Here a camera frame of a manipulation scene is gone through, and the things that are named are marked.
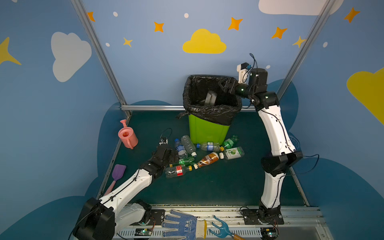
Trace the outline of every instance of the glove cuff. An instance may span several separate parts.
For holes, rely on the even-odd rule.
[[[207,236],[207,221],[198,220],[196,223],[196,237],[206,238]]]

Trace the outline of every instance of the cloud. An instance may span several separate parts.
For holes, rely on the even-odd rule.
[[[336,0],[331,14],[344,0]],[[319,15],[326,0],[260,0],[259,9],[266,14]]]
[[[384,124],[384,68],[376,73],[357,72],[347,81],[347,88],[382,124]]]
[[[51,48],[55,62],[53,74],[60,82],[66,82],[91,57],[91,45],[76,34],[56,32],[52,35]]]
[[[219,35],[203,28],[194,32],[191,40],[183,44],[186,53],[222,53],[226,48]]]

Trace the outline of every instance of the star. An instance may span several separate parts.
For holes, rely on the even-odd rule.
[[[272,38],[280,38],[283,36],[283,33],[285,32],[285,30],[287,30],[288,28],[286,29],[280,29],[280,28],[277,28],[276,29],[276,33],[275,35],[272,36]]]
[[[348,20],[349,23],[352,22],[352,19],[359,13],[359,11],[355,11],[354,8],[349,12],[349,14],[344,18],[344,20]]]
[[[95,22],[95,19],[93,18],[93,12],[88,13],[89,20]]]
[[[8,52],[8,44],[9,44],[9,37],[6,38],[1,44],[0,44],[0,64],[2,64],[5,61],[10,61],[16,64],[21,65],[19,61],[17,61],[14,57],[12,57]]]
[[[164,23],[155,22],[155,31],[161,31],[163,33],[163,25]]]
[[[236,19],[232,18],[232,23],[229,26],[228,30],[236,29],[238,31],[239,30],[239,24],[241,23],[241,21],[243,21],[243,20],[242,19],[236,20]]]
[[[292,46],[293,46],[293,45],[298,45],[299,48],[300,48],[300,47],[301,47],[301,44],[302,44],[305,40],[306,40],[306,39],[301,39],[301,36],[299,36],[299,40],[298,40],[296,43],[292,44]]]
[[[128,41],[125,38],[124,38],[124,40],[125,40],[125,43],[123,45],[129,45],[132,48],[132,46],[131,46],[132,40]]]

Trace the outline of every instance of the wall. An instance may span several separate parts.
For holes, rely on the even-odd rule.
[[[249,53],[284,78],[325,0],[83,2],[127,102],[182,104],[189,75],[238,78]]]
[[[66,239],[124,116],[69,0],[0,12],[0,239]]]
[[[290,131],[305,154],[321,157],[313,172],[298,177],[335,240],[384,238],[383,7],[345,0],[293,79],[299,101]],[[296,173],[314,161],[301,160]]]

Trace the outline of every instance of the white cloud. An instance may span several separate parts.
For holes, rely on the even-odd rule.
[[[336,0],[331,14],[344,0]],[[266,14],[319,15],[326,0],[260,0],[259,9]]]
[[[52,35],[51,48],[55,62],[53,74],[60,82],[66,82],[91,57],[91,45],[76,34],[56,32]]]

